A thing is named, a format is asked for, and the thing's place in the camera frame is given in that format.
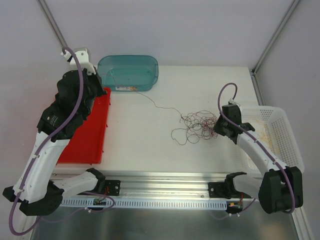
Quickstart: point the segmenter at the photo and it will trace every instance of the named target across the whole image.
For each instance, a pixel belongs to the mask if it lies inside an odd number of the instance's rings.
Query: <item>white table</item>
[[[174,107],[183,114],[208,110],[219,116],[217,98],[229,82],[238,85],[236,101],[257,105],[247,67],[159,66],[159,78],[145,95],[160,107]],[[233,86],[221,103],[233,96]],[[101,164],[58,164],[56,174],[79,174],[87,168],[100,171],[162,173],[230,173],[241,171],[240,149],[227,137],[180,146],[171,131],[183,128],[179,114],[159,109],[135,92],[112,92]],[[183,141],[185,132],[176,132]]]

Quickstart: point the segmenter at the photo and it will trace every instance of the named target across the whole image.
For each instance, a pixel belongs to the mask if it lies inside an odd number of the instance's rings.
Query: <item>white wall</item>
[[[92,61],[151,55],[160,65],[253,68],[292,0],[47,0]]]
[[[267,105],[288,115],[305,164],[304,208],[320,239],[320,1],[303,0],[258,72]]]
[[[0,239],[6,240],[12,239],[12,203],[2,191],[21,175],[38,120],[53,102],[57,81],[68,65],[35,0],[1,2],[0,36]]]

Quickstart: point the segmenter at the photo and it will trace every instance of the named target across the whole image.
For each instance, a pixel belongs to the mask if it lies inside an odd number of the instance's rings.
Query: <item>gray floor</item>
[[[76,208],[60,207],[48,220]],[[115,208],[80,211],[61,223],[40,222],[33,240],[297,240],[291,215],[266,214],[258,202],[240,217],[216,220],[225,212]]]

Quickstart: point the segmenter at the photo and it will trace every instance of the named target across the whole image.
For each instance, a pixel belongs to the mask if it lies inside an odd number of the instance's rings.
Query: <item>tangled wire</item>
[[[189,113],[182,115],[180,113],[180,123],[183,122],[185,128],[175,128],[171,132],[171,138],[179,145],[185,145],[188,142],[196,144],[200,139],[209,140],[216,139],[218,134],[214,131],[214,126],[217,122],[217,117],[212,112],[207,110],[198,111],[196,113]],[[174,132],[178,130],[185,131],[185,142],[181,143],[174,137]]]

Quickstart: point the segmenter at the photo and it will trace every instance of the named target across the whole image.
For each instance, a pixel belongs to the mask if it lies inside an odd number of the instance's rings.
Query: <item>perforated white strip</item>
[[[198,210],[226,210],[227,202],[220,200],[170,200],[170,199],[132,199],[115,198],[114,208],[129,209],[198,209]],[[104,208],[112,205],[112,201],[105,199],[101,201],[105,205],[94,205],[94,198],[73,197],[64,200],[61,207],[76,208]]]

